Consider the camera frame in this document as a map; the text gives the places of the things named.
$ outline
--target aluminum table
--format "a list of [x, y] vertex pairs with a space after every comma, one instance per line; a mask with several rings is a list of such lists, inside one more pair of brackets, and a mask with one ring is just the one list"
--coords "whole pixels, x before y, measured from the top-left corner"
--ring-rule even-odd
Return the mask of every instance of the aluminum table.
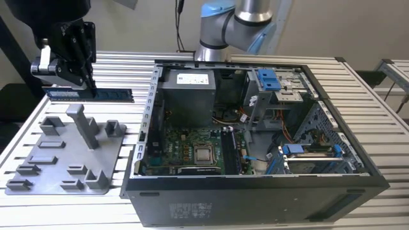
[[[0, 155], [0, 227], [22, 230], [142, 229], [127, 200], [118, 197], [129, 151], [137, 142], [141, 115], [154, 59], [189, 60], [191, 54], [98, 52], [94, 81], [101, 88], [131, 88], [134, 103], [83, 103], [85, 115], [97, 122], [115, 119], [127, 129], [115, 163], [110, 190], [105, 195], [4, 194], [17, 165], [36, 143], [44, 116], [65, 115], [69, 103], [44, 98]], [[214, 226], [194, 229], [409, 229], [409, 127], [345, 62], [326, 57], [233, 55], [233, 62], [305, 64], [326, 90], [342, 118], [390, 189], [333, 224]]]

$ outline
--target motherboard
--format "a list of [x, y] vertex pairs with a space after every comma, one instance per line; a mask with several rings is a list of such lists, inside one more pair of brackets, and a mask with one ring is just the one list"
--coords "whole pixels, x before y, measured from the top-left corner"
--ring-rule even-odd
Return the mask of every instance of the motherboard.
[[[222, 130], [167, 130], [162, 141], [162, 154], [147, 156], [146, 175], [251, 173], [250, 162], [242, 159], [242, 154], [247, 152], [242, 132], [231, 133], [231, 138], [225, 140]], [[226, 146], [233, 146], [231, 150], [226, 151]]]

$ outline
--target power supply label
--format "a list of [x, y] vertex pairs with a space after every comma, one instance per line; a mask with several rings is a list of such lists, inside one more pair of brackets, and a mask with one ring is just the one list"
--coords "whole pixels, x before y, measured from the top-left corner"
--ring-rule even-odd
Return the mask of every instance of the power supply label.
[[175, 84], [207, 85], [209, 76], [206, 74], [179, 73]]

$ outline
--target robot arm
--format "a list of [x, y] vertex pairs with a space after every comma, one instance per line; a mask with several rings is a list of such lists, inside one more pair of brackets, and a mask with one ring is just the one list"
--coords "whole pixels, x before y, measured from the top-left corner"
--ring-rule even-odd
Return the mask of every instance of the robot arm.
[[258, 54], [275, 31], [269, 0], [213, 0], [202, 5], [197, 61], [229, 61], [226, 47]]
[[13, 16], [30, 28], [41, 56], [32, 74], [93, 97], [94, 24], [83, 22], [89, 0], [5, 0]]

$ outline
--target open computer tower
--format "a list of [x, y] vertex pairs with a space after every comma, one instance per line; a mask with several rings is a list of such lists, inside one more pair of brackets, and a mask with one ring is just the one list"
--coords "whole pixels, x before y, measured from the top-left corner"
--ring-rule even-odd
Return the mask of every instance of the open computer tower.
[[331, 222], [387, 187], [307, 66], [155, 61], [122, 185], [145, 227]]

